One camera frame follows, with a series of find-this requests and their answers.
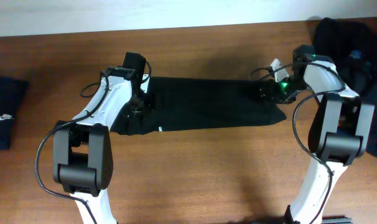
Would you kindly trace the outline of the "black t-shirt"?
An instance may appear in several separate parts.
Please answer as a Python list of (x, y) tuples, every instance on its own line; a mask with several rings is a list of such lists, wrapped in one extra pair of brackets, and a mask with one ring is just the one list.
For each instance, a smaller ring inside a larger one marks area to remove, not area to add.
[(121, 110), (111, 131), (131, 136), (284, 121), (286, 114), (262, 95), (262, 84), (248, 80), (153, 77), (144, 107)]

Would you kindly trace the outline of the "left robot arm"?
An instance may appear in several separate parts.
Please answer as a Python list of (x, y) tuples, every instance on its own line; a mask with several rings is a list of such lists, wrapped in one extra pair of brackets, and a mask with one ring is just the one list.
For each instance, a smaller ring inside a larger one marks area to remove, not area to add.
[(141, 54), (128, 52), (122, 65), (101, 71), (85, 108), (55, 126), (53, 178), (76, 201), (83, 223), (116, 223), (107, 190), (113, 175), (110, 131), (148, 109), (148, 66)]

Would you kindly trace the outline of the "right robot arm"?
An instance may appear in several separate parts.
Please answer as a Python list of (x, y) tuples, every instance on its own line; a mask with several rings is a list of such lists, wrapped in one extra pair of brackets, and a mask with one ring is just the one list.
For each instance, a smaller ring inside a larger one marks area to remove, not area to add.
[[(334, 186), (353, 161), (361, 157), (368, 144), (374, 105), (363, 101), (338, 74), (333, 60), (318, 55), (311, 45), (293, 51), (292, 75), (278, 60), (268, 67), (272, 80), (260, 89), (261, 98), (289, 104), (303, 90), (311, 95), (301, 100), (292, 115), (292, 129), (299, 146), (310, 156), (302, 187), (281, 217), (269, 217), (263, 223), (352, 223), (344, 215), (323, 216)], [(310, 99), (319, 107), (304, 144), (297, 132), (297, 114)]]

